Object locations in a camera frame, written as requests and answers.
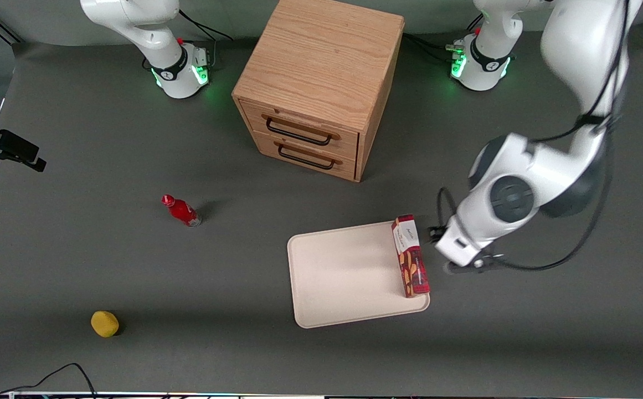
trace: red bottle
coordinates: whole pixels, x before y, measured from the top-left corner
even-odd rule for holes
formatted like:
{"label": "red bottle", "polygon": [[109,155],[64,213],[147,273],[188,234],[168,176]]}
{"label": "red bottle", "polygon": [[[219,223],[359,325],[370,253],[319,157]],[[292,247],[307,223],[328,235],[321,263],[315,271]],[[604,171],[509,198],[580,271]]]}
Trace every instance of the red bottle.
{"label": "red bottle", "polygon": [[175,199],[169,194],[161,198],[161,202],[169,208],[172,217],[184,222],[188,227],[196,227],[200,224],[198,215],[184,200]]}

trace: drawer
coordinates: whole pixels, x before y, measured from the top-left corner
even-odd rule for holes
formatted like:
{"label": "drawer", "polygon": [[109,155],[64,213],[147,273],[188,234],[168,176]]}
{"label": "drawer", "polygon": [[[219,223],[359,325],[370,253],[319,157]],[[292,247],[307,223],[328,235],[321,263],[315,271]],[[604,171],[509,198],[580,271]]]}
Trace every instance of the drawer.
{"label": "drawer", "polygon": [[258,133],[267,134],[285,144],[323,152],[328,156],[342,156],[355,160],[358,134],[328,124],[308,121],[278,109],[241,100],[240,106],[250,126]]}
{"label": "drawer", "polygon": [[253,133],[260,152],[266,156],[308,167],[347,180],[354,180],[356,162],[339,156],[328,156],[305,147],[283,143],[268,134]]}

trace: green led light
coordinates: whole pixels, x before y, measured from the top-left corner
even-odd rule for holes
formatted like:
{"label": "green led light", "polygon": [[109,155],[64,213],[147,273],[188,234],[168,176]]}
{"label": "green led light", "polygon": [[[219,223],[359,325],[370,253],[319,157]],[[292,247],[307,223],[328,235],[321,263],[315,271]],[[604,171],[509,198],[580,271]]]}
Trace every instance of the green led light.
{"label": "green led light", "polygon": [[203,66],[195,66],[191,65],[191,70],[193,71],[194,75],[196,76],[196,79],[198,79],[198,83],[200,85],[204,85],[208,83],[208,69],[203,67]]}
{"label": "green led light", "polygon": [[464,66],[466,65],[466,56],[461,55],[456,61],[455,65],[452,66],[452,76],[458,78],[461,76],[461,72],[464,71]]}
{"label": "green led light", "polygon": [[154,68],[151,69],[151,74],[154,75],[154,79],[156,79],[156,85],[161,88],[161,81],[159,81],[159,76],[156,75]]}
{"label": "green led light", "polygon": [[503,66],[503,71],[501,72],[501,78],[506,76],[506,68],[508,68],[508,64],[511,62],[511,57],[508,57],[506,60],[506,65]]}

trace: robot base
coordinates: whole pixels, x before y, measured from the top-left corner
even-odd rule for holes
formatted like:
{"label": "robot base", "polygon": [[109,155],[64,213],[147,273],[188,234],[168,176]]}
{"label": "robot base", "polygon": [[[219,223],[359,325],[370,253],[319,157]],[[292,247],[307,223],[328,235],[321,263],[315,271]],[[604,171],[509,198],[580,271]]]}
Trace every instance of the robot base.
{"label": "robot base", "polygon": [[453,45],[448,45],[446,48],[452,51],[452,71],[450,77],[460,81],[465,88],[474,91],[486,91],[496,86],[496,83],[506,76],[506,68],[511,62],[508,58],[503,65],[496,63],[496,70],[484,71],[481,64],[474,60],[467,49],[470,47],[471,41],[476,38],[476,35],[471,33],[461,39],[455,40]]}
{"label": "robot base", "polygon": [[156,84],[170,98],[175,99],[189,98],[208,84],[209,79],[208,54],[205,52],[205,48],[197,48],[190,43],[184,43],[182,48],[188,53],[188,61],[175,80],[160,79],[152,70]]}

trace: white tray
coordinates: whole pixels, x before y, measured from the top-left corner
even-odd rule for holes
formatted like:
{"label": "white tray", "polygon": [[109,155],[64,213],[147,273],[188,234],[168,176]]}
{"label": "white tray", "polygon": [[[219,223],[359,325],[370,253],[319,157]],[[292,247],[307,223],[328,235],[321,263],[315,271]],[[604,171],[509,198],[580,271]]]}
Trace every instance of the white tray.
{"label": "white tray", "polygon": [[302,328],[423,311],[430,294],[405,298],[393,222],[289,238],[294,319]]}

